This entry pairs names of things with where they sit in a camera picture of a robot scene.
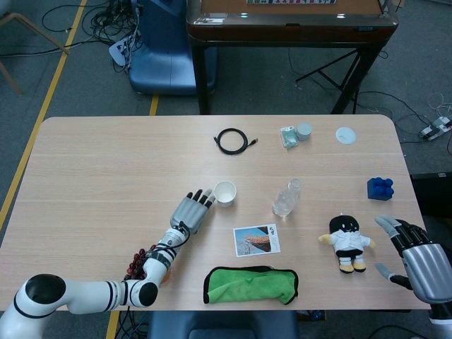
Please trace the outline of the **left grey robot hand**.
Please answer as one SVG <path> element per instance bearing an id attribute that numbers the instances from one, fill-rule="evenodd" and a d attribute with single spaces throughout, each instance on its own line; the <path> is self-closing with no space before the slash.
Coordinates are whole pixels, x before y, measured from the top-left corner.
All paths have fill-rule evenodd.
<path id="1" fill-rule="evenodd" d="M 170 226 L 175 228 L 183 222 L 192 234 L 196 234 L 214 201 L 212 189 L 199 189 L 195 193 L 190 191 L 173 212 Z"/>

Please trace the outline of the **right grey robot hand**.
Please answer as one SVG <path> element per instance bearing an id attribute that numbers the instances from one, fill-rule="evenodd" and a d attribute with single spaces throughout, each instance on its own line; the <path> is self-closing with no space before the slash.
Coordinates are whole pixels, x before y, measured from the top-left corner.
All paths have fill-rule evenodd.
<path id="1" fill-rule="evenodd" d="M 427 304 L 450 302 L 451 264 L 444 248 L 424 229 L 404 220 L 379 215 L 375 221 L 397 250 L 407 275 L 398 275 L 382 263 L 375 265 L 377 271 L 392 283 L 412 290 Z"/>

